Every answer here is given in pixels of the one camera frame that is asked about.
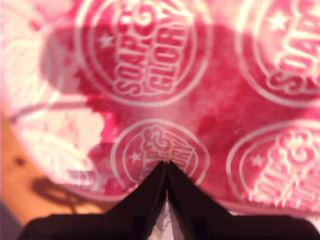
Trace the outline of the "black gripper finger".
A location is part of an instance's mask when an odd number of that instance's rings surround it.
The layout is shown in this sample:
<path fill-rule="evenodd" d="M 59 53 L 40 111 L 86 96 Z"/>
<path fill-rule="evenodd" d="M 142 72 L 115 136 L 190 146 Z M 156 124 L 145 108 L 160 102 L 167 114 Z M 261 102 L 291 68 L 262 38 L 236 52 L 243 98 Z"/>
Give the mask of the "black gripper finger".
<path fill-rule="evenodd" d="M 160 162 L 143 182 L 105 214 L 107 240 L 146 240 L 167 194 L 167 164 Z"/>
<path fill-rule="evenodd" d="M 175 215 L 173 235 L 186 240 L 230 240 L 224 223 L 231 214 L 202 192 L 172 161 L 167 164 L 167 191 Z"/>

